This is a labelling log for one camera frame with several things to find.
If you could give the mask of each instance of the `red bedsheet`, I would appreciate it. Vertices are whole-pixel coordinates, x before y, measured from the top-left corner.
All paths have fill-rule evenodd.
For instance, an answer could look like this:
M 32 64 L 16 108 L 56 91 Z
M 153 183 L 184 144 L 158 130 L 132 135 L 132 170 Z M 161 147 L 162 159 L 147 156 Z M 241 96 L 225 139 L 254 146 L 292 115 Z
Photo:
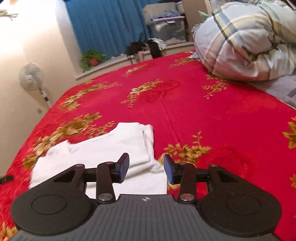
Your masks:
M 14 181 L 0 186 L 0 241 L 16 232 L 10 205 L 28 189 L 39 156 L 65 139 L 77 143 L 119 122 L 151 124 L 160 161 L 170 153 L 197 167 L 216 163 L 272 193 L 283 209 L 275 233 L 296 240 L 296 111 L 245 83 L 212 76 L 189 55 L 121 68 L 68 90 L 14 159 L 7 172 Z

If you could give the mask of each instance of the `fan pole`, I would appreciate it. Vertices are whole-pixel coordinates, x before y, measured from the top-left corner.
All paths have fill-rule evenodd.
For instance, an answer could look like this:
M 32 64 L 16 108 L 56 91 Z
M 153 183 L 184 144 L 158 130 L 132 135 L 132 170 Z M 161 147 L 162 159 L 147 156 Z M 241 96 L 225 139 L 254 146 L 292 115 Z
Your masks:
M 47 103 L 48 107 L 50 108 L 52 105 L 50 104 L 50 102 L 47 98 L 47 94 L 40 87 L 39 87 L 39 91 L 40 91 L 40 94 L 42 95 L 43 99 Z

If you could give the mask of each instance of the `crosshair logo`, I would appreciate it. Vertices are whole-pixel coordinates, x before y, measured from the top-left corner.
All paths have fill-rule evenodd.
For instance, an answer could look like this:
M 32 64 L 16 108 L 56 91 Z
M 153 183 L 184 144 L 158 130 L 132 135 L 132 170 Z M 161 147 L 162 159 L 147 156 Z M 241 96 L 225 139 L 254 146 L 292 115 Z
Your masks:
M 144 198 L 142 198 L 142 200 L 143 200 L 144 202 L 149 202 L 149 201 L 151 200 L 151 198 L 149 198 L 149 197 L 144 197 Z

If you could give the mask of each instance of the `green plant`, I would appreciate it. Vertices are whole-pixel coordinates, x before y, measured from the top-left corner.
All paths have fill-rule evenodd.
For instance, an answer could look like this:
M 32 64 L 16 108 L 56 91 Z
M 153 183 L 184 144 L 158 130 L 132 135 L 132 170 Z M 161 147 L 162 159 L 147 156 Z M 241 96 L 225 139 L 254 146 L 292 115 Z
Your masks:
M 88 70 L 91 69 L 91 67 L 90 67 L 89 65 L 87 65 L 87 64 L 83 64 L 83 65 L 81 66 L 81 68 L 83 69 L 83 73 L 84 73 L 85 71 L 88 71 Z
M 83 63 L 87 63 L 90 59 L 95 58 L 98 62 L 105 62 L 105 54 L 101 53 L 101 52 L 97 52 L 95 50 L 89 50 L 87 51 L 83 56 L 81 61 Z

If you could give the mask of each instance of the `ribbed surface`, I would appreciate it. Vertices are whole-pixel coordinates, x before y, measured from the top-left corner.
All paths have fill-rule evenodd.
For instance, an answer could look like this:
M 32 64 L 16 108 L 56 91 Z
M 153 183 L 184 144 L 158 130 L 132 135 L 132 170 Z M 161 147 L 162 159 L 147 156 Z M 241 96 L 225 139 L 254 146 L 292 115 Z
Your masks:
M 170 195 L 122 195 L 114 204 L 98 206 L 81 227 L 66 234 L 36 237 L 18 232 L 11 241 L 279 241 L 272 234 L 237 238 L 209 227 L 192 205 Z

